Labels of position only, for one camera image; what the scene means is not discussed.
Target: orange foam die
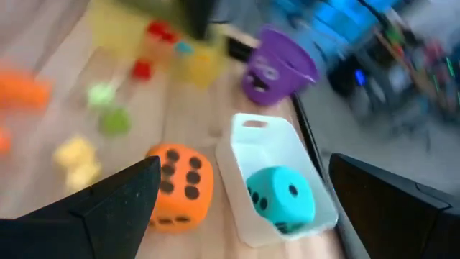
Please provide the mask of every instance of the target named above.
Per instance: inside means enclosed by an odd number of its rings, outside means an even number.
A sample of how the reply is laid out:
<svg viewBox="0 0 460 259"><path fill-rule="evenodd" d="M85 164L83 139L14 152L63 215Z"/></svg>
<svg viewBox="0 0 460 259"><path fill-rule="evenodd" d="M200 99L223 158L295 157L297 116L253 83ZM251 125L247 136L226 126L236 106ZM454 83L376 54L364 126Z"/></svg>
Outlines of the orange foam die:
<svg viewBox="0 0 460 259"><path fill-rule="evenodd" d="M162 232L197 227L206 217L213 193L213 169L204 155L184 145L163 144L147 156L160 157L161 183L150 223Z"/></svg>

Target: orange block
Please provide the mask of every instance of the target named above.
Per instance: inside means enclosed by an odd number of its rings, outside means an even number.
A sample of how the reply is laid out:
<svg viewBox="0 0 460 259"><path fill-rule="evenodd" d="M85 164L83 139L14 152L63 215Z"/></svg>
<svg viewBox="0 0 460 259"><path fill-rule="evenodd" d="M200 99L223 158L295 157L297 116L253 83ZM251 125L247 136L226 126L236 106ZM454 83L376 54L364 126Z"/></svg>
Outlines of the orange block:
<svg viewBox="0 0 460 259"><path fill-rule="evenodd" d="M45 108L50 101L51 83L32 74L0 68L0 107Z"/></svg>
<svg viewBox="0 0 460 259"><path fill-rule="evenodd" d="M7 154L12 146L9 134L0 128L0 155Z"/></svg>
<svg viewBox="0 0 460 259"><path fill-rule="evenodd" d="M158 155L161 183L150 223L161 232L182 232L197 227L206 217L213 194L211 163L199 152L177 144L152 147Z"/></svg>

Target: green cube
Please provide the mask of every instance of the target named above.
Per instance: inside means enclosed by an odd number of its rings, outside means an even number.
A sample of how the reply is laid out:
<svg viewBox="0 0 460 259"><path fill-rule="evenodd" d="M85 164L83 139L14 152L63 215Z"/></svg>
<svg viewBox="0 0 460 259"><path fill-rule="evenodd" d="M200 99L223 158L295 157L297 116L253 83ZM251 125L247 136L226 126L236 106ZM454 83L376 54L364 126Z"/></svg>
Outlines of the green cube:
<svg viewBox="0 0 460 259"><path fill-rule="evenodd" d="M131 129L131 122L126 110L110 109L105 112L99 122L100 131L109 136L126 134Z"/></svg>

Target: blue light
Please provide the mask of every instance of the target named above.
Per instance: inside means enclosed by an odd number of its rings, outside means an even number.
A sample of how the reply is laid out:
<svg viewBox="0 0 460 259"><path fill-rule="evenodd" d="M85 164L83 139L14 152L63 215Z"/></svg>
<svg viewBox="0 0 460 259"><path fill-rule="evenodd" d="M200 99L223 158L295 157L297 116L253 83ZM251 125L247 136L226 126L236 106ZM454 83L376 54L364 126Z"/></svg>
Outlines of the blue light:
<svg viewBox="0 0 460 259"><path fill-rule="evenodd" d="M356 81L358 81L359 86L363 86L366 83L366 76L361 69L354 71L354 77L356 78Z"/></svg>

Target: toy block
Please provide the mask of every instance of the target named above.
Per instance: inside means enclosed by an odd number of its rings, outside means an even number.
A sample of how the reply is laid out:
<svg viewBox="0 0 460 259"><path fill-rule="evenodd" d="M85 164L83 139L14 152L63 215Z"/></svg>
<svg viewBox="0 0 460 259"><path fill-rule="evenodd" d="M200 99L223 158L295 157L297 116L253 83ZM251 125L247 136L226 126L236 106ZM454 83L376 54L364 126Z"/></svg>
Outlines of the toy block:
<svg viewBox="0 0 460 259"><path fill-rule="evenodd" d="M153 21L147 26L147 34L162 37L168 31L167 23L164 21Z"/></svg>
<svg viewBox="0 0 460 259"><path fill-rule="evenodd" d="M77 168L82 164L93 163L95 159L95 147L83 137L68 140L54 154L55 162L67 170Z"/></svg>
<svg viewBox="0 0 460 259"><path fill-rule="evenodd" d="M100 163L83 163L68 171L65 185L71 191L80 191L81 189L91 185L100 174Z"/></svg>
<svg viewBox="0 0 460 259"><path fill-rule="evenodd" d="M0 68L0 106L43 109L50 101L51 83L32 74Z"/></svg>
<svg viewBox="0 0 460 259"><path fill-rule="evenodd" d="M102 115L99 129L105 135L126 134L131 128L131 121L127 111L122 108L107 111Z"/></svg>
<svg viewBox="0 0 460 259"><path fill-rule="evenodd" d="M12 140L8 132L0 128L0 155L7 154L12 146Z"/></svg>
<svg viewBox="0 0 460 259"><path fill-rule="evenodd" d="M136 60L132 68L132 77L143 81L151 79L152 64L146 60Z"/></svg>
<svg viewBox="0 0 460 259"><path fill-rule="evenodd" d="M113 103L116 90L106 83L98 83L88 91L88 105L91 107L107 107Z"/></svg>

